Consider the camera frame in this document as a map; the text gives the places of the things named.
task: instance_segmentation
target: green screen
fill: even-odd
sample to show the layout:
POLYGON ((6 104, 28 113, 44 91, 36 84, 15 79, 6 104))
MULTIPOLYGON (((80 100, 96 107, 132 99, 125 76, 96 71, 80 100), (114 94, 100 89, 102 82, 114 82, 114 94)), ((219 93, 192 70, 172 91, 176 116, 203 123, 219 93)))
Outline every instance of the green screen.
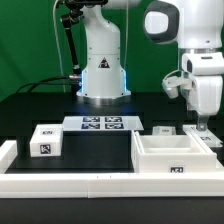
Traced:
MULTIPOLYGON (((162 92, 163 77, 177 68, 177 44, 155 45, 143 32, 143 15, 150 2, 143 0, 139 7, 129 10, 127 87, 134 92, 162 92)), ((0 100, 24 84, 60 76, 52 19, 53 5, 54 0, 1 2, 0 100)), ((69 75, 72 73, 71 58, 60 23, 60 16, 66 13, 68 10, 64 6, 57 9, 64 74, 69 75)), ((104 10, 103 15, 121 30, 121 62, 124 66, 126 12, 104 10)), ((79 62, 81 68, 84 68, 86 37, 82 22, 73 27, 73 35, 79 62)), ((36 91, 54 92, 63 91, 63 88, 41 86, 36 91)))

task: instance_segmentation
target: white block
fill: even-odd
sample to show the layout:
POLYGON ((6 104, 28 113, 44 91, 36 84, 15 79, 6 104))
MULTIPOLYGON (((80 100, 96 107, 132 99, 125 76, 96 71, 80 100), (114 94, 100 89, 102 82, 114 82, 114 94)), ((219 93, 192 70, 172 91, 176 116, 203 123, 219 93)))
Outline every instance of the white block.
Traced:
POLYGON ((9 168, 17 156, 16 141, 5 141, 0 147, 0 173, 3 174, 9 168))
POLYGON ((37 125, 30 141, 31 157, 60 156, 62 139, 61 124, 37 125))

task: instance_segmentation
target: black table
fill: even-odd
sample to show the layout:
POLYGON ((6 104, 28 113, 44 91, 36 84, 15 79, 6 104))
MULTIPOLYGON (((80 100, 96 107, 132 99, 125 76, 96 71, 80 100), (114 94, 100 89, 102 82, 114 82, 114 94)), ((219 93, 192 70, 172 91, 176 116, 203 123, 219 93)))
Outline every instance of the black table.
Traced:
MULTIPOLYGON (((153 126, 175 126, 182 134, 183 124, 196 123, 194 114, 187 114, 184 100, 169 100, 161 93, 132 94, 129 103, 117 106, 94 106, 77 102, 70 94, 15 94, 0 103, 0 141, 16 139, 18 157, 8 173, 30 172, 103 172, 114 171, 118 164, 108 163, 85 167, 72 166, 68 160, 51 158, 37 162, 29 156, 29 141, 37 124, 59 124, 64 116, 139 116, 151 134, 153 126)), ((224 140, 224 117, 211 117, 209 129, 224 140)), ((65 135, 64 148, 72 144, 72 135, 65 135)), ((130 163, 129 135, 127 148, 120 155, 118 172, 133 172, 130 163)), ((223 148, 213 149, 224 162, 223 148)), ((100 199, 0 199, 0 223, 223 223, 224 198, 100 198, 100 199)))

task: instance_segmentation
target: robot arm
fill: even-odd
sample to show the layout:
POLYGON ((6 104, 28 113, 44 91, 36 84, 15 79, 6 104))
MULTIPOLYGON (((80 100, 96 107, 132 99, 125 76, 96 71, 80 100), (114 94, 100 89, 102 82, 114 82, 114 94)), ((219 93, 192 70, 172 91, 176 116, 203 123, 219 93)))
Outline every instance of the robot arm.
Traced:
POLYGON ((209 116, 218 113, 221 103, 223 15, 223 0, 154 1, 145 13, 145 33, 153 42, 178 43, 181 77, 165 78, 163 87, 174 98, 180 86, 188 110, 198 113, 200 131, 206 130, 209 116))
MULTIPOLYGON (((130 95, 130 91, 126 89, 126 73, 120 65, 120 30, 103 17, 101 10, 130 8, 137 6, 140 1, 65 0, 70 13, 66 15, 69 22, 64 23, 66 20, 62 18, 64 27, 65 24, 71 27, 82 20, 86 30, 87 66, 82 71, 82 89, 77 92, 81 101, 113 104, 130 95)), ((72 53, 74 43, 71 31, 69 33, 68 42, 71 43, 69 45, 72 53)), ((72 58, 75 68, 73 70, 80 71, 76 55, 72 54, 72 58)))

